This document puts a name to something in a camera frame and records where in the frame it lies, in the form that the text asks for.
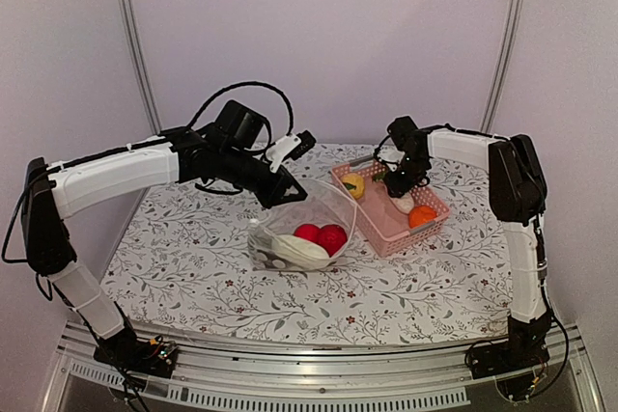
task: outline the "black cable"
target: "black cable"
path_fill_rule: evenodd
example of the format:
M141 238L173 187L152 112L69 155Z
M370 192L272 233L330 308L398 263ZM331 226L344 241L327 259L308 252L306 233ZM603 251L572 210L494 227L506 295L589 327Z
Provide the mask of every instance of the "black cable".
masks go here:
M118 371L118 373L121 375L121 377L125 380L125 385L124 385L125 391L126 391L126 385L128 384L128 386L130 387L132 392L135 394L135 397L137 398L138 402L142 406L143 412L150 412L151 409L148 408L148 405L146 405L146 402L144 402L144 400L142 399L142 396L137 391L137 387L133 383L133 381L131 379L132 377L131 377L130 373L128 373L125 369L120 368L114 362L114 356L112 354L109 354L109 352L107 352L107 349L105 349L103 347L103 345L100 343L100 341L98 339L98 335L95 333L95 330L93 330L93 327L90 325L90 323L88 323L88 320L86 320L84 318L84 316L81 316L81 318L84 321L84 325L86 325L86 327L88 328L88 331L90 332L90 334L95 339L95 342L97 343L97 346L99 347L99 349L105 353L105 356L107 356L107 359L109 360L109 362L112 365L112 367L114 369L116 369ZM130 400L128 400L126 403L129 404L131 409L133 409L134 411L140 412L137 408L135 408L135 406L133 404L130 403Z
M21 209L21 206L25 202L26 197L30 193L30 189L32 188L32 186L35 183L37 183L39 180L41 180L42 178L49 176L49 174L57 173L58 171L60 171L60 168L57 168L57 169L52 168L51 170L45 171L44 173L40 173L38 176L36 176L34 179L28 182L28 185L24 187L23 191L21 192L21 195L19 195L19 199L17 200L17 204L15 205L15 208L13 210L13 215L11 216L11 221L9 221L9 227L7 228L7 232L4 235L4 242L2 243L2 261L5 262L6 264L21 264L24 262L28 262L28 260L12 260L12 259L7 258L7 249L9 248L9 242L11 241L11 235L13 234L13 227L15 225L15 220L17 219L19 210Z
M507 137L501 136L501 135L491 135L491 134L487 134L485 132L480 132L478 130L471 130L471 129L457 129L456 127L453 127L451 124L446 123L443 126L440 126L444 129L448 129L451 132L456 132L456 133L460 133L460 134L467 134L467 135L479 135L481 137L489 137L490 139L498 139L498 140L505 140L508 141L509 139Z
M154 139L154 140L148 140L146 142L140 142L139 144L135 144L130 146L131 150L139 150L139 149L144 149L146 147L152 147L154 145L160 145L160 144L164 144L167 143L168 141L165 139ZM88 163L91 161L96 161L98 159L102 159L106 156L111 156L114 154L120 154L123 152L129 151L129 147L117 147L115 149L110 149L110 150L106 150L106 151L101 151L99 153L95 153L95 154L89 154L88 156L84 156L81 158L76 158L72 161L68 161L66 163L63 163L62 165L57 165L54 166L52 168L48 168L45 172L40 173L38 176L36 176L34 179L32 179L28 185L26 185L26 187L23 189L23 191L21 192L21 195L19 195L19 198L17 200L17 204L15 205L15 208L13 210L13 215L11 216L11 221L9 222L9 227L7 228L7 232L5 233L5 237L4 237L4 243L2 245L2 261L7 263L7 264L21 264L21 263L25 263L28 262L28 260L12 260L6 257L7 255L7 249L9 248L9 242L11 240L11 235L13 234L13 228L14 228L14 223L15 220L17 219L17 215L19 214L19 210L21 208L21 206L23 205L24 201L26 200L26 197L28 196L28 194L30 193L30 189L33 187L33 185L38 182L39 180L41 180L42 178L52 175L52 174L56 174L58 172L60 172L62 169L68 169L68 168L73 168L75 166L78 166L80 164L84 164L84 163Z
M384 137L382 139L382 141L378 144L378 146L374 149L374 159L379 163L382 164L386 167L388 167L388 165L393 165L393 166L397 166L398 163L395 161L386 161L385 159L382 159L379 157L379 152L382 150L382 147L384 146L384 144L386 143L386 141L390 139L390 134L387 135L386 137Z
M186 127L189 129L192 128L195 125L195 123L197 123L197 121L200 119L200 116L202 116L202 113L204 113L204 111L209 107L209 105L213 103L218 97L234 89L239 89L241 87L263 87L265 89L269 89L270 91L273 91L276 94L278 94L283 99L283 102L286 104L286 108L288 110L288 133L287 135L292 135L292 131L294 130L294 112L292 110L292 104L290 103L290 100L286 97L286 95L280 89L277 89L276 87L274 87L271 84L268 84L267 82L261 82L261 81L242 81L242 82L237 82L236 84L232 84L230 86L224 87L223 89L219 89L214 94L212 94L204 103L202 103L202 106L200 106L199 110L197 110L195 115L193 115L193 118L191 118L191 121L189 121L189 124L187 124Z
M267 141L267 144L264 146L264 148L258 149L258 150L243 150L243 152L250 154L252 156L256 154L263 154L263 153L266 153L267 150L274 145L272 143L272 129L270 127L270 121L267 120L266 118L264 120L264 125L267 128L267 134L268 134L268 141Z
M128 397L128 388L126 385L126 381L123 381L123 389L125 390L125 404L128 405L133 412L140 412L140 410L131 402L133 399Z
M47 280L47 291L45 291L44 289L42 289L42 285L41 285L41 275L37 274L36 275L36 279L37 281L37 288L39 289L39 291L41 292L41 294L45 297L45 299L47 301L53 301L54 299L54 291L51 288L51 282L49 282Z
M544 393L545 391L547 391L549 388L551 388L551 386L553 386L553 384L558 381L558 378L560 378L560 375L562 375L562 372L564 371L564 369L567 367L567 363L569 362L569 334L567 333L567 329L564 328L564 325L562 324L562 322L558 319L558 317L556 317L555 312L553 311L552 307L549 305L549 301L548 301L548 296L545 292L545 287L541 286L541 294L543 295L543 302L545 303L546 307L548 308L549 313L551 314L551 319L556 322L556 325L558 325L558 328L560 328L560 331L562 331L562 335L564 335L564 359L562 360L562 364L560 365L560 370L558 371L558 373L551 379L551 381L548 383L548 385L543 389L540 390L537 393L533 393L531 398L535 398L538 395L541 395L542 393Z
M231 197L233 195L237 195L238 193L242 193L242 189L239 188L237 190L215 190L214 188L208 188L205 185L200 185L199 183L195 184L195 188L197 188L201 192L212 193L214 195L227 195Z

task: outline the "toy food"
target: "toy food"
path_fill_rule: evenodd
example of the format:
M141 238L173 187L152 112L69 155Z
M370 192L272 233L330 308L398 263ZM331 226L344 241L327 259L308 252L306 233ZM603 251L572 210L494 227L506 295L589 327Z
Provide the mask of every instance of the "toy food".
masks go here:
M390 198L390 201L393 202L393 205L395 205L399 212L403 214L409 214L414 209L414 199L409 192L402 198L388 198Z
M299 238L304 238L305 240L309 240L312 243L318 243L318 234L320 233L320 228L314 224L302 224L296 228L294 231L294 236Z
M409 216L407 217L411 229L422 226L436 218L437 213L429 206L417 206L409 212Z
M356 173L347 173L341 176L341 182L348 189L355 200L359 200L365 194L365 179Z
M330 263L326 250L316 243L293 235L278 235L272 240L272 252L303 269L322 269Z
M318 244L322 246L329 256L337 253L348 241L348 235L343 227L335 224L324 226L318 234Z

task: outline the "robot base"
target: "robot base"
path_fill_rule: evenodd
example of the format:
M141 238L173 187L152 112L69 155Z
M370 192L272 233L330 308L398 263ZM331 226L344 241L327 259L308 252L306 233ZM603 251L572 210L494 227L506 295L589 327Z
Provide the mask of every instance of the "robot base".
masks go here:
M548 349L544 343L539 343L530 349L526 352L526 356L520 357L517 362L511 359L508 344L508 342L503 342L471 348L466 355L466 361L472 372L472 378L486 378L509 371L519 371L549 361Z

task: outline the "floral tablecloth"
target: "floral tablecloth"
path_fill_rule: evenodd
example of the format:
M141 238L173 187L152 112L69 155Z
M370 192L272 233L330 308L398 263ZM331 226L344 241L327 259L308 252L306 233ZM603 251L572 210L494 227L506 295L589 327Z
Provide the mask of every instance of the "floral tablecloth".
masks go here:
M328 170L369 146L319 145L289 169ZM442 232L379 259L360 232L324 271L254 271L251 194L207 195L190 183L152 188L102 280L132 319L289 343L437 343L503 335L511 302L504 234L483 171L433 160L431 185L452 208Z

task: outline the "yellow fruit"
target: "yellow fruit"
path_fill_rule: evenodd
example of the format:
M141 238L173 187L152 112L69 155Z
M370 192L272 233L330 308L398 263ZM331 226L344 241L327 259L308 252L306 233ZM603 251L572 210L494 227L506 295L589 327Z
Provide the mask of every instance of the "yellow fruit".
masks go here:
M365 179L356 173L347 173L341 177L341 182L348 189L355 200L359 200L365 194Z

